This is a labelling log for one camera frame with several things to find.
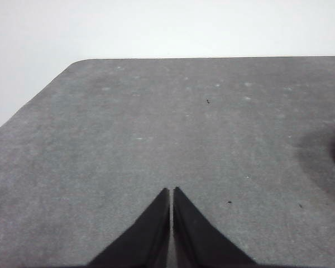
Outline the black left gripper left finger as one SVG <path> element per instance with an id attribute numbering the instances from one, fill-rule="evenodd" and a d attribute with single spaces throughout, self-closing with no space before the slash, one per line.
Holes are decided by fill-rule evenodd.
<path id="1" fill-rule="evenodd" d="M 170 236 L 170 196 L 163 188 L 151 204 L 89 266 L 157 266 L 166 264 Z"/>

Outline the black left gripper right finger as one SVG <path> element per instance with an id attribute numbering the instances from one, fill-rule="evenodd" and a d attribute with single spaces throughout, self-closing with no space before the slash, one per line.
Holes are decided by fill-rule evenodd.
<path id="1" fill-rule="evenodd" d="M 173 230 L 179 266 L 254 266 L 257 262 L 217 230 L 176 187 Z"/>

